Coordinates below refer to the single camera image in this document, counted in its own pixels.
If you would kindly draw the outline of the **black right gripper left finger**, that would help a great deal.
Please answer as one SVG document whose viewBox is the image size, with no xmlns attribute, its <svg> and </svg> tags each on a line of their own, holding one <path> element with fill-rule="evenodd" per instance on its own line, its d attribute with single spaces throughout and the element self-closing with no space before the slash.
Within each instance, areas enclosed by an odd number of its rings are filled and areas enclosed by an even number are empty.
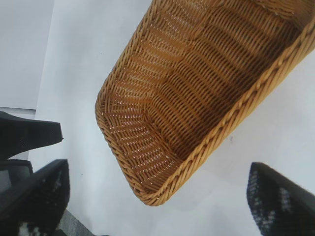
<svg viewBox="0 0 315 236">
<path fill-rule="evenodd" d="M 0 234 L 62 236 L 58 226 L 69 198 L 67 160 L 54 160 L 36 172 L 27 160 L 1 161 Z"/>
</svg>

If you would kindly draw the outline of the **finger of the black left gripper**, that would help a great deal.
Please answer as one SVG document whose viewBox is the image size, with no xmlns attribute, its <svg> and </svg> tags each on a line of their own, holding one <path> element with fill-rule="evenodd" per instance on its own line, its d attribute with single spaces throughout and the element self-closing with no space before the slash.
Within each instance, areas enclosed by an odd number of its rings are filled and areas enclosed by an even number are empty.
<svg viewBox="0 0 315 236">
<path fill-rule="evenodd" d="M 61 124 L 20 118 L 0 113 L 0 158 L 7 160 L 19 153 L 60 143 Z"/>
</svg>

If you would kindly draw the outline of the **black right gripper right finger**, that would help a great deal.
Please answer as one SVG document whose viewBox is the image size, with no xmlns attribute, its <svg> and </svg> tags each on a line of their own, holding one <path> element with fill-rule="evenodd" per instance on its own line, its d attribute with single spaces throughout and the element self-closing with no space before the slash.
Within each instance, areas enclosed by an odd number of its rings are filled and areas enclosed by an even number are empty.
<svg viewBox="0 0 315 236">
<path fill-rule="evenodd" d="M 251 164 L 246 197 L 263 236 L 315 234 L 315 196 L 266 164 Z"/>
</svg>

